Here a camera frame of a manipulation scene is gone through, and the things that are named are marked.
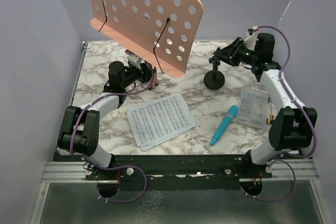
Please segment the black microphone stand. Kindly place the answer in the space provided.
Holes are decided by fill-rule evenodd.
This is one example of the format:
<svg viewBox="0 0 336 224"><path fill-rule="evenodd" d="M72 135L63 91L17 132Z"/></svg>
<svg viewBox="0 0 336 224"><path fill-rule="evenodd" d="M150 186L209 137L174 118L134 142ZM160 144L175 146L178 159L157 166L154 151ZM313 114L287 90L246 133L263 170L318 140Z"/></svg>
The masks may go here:
<svg viewBox="0 0 336 224"><path fill-rule="evenodd" d="M221 64L221 61L216 57L212 56L209 59L209 63L212 64L213 68L204 76L204 84L208 89L218 90L225 83L224 75L218 71L218 66Z"/></svg>

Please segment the pink music stand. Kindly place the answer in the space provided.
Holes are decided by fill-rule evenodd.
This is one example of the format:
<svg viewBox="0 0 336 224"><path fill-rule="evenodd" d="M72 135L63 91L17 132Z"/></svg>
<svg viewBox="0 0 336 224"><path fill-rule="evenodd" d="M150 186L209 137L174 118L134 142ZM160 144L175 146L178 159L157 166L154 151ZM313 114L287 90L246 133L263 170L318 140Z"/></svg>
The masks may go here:
<svg viewBox="0 0 336 224"><path fill-rule="evenodd" d="M200 0L90 0L91 26L172 78L186 73Z"/></svg>

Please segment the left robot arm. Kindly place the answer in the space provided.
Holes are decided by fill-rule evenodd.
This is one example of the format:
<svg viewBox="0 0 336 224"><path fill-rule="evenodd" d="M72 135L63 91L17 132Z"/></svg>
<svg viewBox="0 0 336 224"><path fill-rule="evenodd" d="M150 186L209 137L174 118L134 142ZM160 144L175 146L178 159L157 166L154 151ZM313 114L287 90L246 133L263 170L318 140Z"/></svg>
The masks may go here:
<svg viewBox="0 0 336 224"><path fill-rule="evenodd" d="M120 108L127 96L151 89L155 78L156 68L147 62L139 67L120 61L110 63L108 81L100 96L86 105L66 108L57 147L94 164L102 178L112 178L116 172L114 155L99 145L100 120Z"/></svg>

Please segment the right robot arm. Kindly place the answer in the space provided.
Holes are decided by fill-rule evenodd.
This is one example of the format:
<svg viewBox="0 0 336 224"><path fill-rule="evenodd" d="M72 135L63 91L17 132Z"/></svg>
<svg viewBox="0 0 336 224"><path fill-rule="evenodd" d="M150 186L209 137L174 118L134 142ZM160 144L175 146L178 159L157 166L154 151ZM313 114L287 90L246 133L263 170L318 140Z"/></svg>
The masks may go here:
<svg viewBox="0 0 336 224"><path fill-rule="evenodd" d="M315 124L317 112L306 107L288 87L283 74L284 67L273 61L275 37L272 34L257 35L253 50L247 48L243 39L238 37L230 45L218 48L214 58L237 67L240 63L251 66L251 71L273 101L277 116L268 132L268 141L249 152L250 159L241 164L246 177L254 177L265 165L281 154L291 155L310 145L316 146Z"/></svg>

